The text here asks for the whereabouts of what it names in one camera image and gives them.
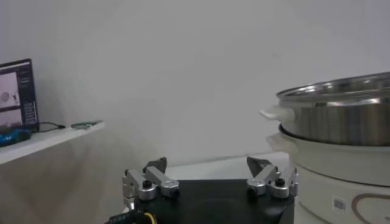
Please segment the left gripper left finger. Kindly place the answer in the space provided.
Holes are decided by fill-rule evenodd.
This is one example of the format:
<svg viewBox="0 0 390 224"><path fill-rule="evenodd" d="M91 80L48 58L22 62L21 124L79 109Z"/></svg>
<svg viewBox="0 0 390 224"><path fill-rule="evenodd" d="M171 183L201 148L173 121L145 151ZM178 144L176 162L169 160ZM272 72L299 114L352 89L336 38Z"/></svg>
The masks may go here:
<svg viewBox="0 0 390 224"><path fill-rule="evenodd" d="M180 196L178 180L166 176L168 160L161 157L149 161L141 171L126 169L122 176L122 198L128 210L135 209L135 199L152 201L157 193L162 197L176 199Z"/></svg>

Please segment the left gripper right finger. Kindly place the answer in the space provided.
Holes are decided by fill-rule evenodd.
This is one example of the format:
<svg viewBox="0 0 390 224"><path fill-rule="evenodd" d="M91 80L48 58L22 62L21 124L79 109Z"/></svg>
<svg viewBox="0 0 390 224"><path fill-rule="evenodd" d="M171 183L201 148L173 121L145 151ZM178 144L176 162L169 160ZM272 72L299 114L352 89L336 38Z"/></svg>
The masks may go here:
<svg viewBox="0 0 390 224"><path fill-rule="evenodd" d="M247 180L249 195L260 197L270 193L272 197L279 199L298 195L299 174L295 167L280 170L270 161L254 157L247 157L247 165L252 174L252 178Z"/></svg>

